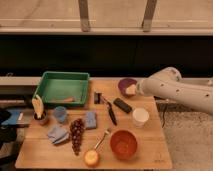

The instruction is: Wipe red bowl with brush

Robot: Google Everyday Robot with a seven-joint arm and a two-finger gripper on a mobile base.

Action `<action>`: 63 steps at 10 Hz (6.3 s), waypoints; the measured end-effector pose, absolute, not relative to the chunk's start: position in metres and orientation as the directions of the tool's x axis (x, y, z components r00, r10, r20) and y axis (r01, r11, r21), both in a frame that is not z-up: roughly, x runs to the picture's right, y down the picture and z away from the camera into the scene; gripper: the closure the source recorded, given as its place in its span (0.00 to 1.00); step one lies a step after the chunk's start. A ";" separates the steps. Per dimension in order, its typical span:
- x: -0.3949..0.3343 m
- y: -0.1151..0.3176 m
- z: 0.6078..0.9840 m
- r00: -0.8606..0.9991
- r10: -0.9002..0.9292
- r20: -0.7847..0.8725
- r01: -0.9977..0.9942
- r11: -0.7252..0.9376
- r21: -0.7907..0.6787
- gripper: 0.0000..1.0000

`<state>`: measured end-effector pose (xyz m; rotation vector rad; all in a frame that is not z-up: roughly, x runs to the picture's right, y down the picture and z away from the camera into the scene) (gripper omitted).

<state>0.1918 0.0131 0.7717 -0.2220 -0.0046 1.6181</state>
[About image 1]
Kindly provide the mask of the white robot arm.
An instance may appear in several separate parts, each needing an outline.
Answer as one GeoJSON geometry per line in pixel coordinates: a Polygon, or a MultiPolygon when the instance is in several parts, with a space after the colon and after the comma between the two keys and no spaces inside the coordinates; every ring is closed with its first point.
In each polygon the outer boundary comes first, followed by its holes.
{"type": "Polygon", "coordinates": [[[213,85],[184,83],[181,73],[167,67],[128,86],[127,95],[141,94],[170,99],[192,109],[213,115],[213,85]]]}

